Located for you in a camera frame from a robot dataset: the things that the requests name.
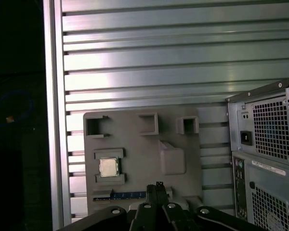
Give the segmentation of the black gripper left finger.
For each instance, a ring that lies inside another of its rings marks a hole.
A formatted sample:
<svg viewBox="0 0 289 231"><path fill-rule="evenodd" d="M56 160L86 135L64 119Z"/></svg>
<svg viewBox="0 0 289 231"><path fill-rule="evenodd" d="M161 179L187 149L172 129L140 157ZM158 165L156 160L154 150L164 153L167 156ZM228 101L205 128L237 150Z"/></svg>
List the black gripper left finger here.
<svg viewBox="0 0 289 231"><path fill-rule="evenodd" d="M71 223L61 231L154 231L156 230L157 192L155 185L146 188L146 201L137 210L127 212L110 206Z"/></svg>

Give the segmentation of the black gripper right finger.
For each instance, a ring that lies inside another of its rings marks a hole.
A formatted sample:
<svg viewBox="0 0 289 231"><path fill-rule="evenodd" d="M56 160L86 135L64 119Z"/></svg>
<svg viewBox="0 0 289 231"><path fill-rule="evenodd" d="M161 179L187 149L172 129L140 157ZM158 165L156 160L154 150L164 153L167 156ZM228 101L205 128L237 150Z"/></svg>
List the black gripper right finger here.
<svg viewBox="0 0 289 231"><path fill-rule="evenodd" d="M161 218L158 231L263 231L254 224L231 216L209 206L200 206L194 212L170 202L162 182L156 183L158 208Z"/></svg>

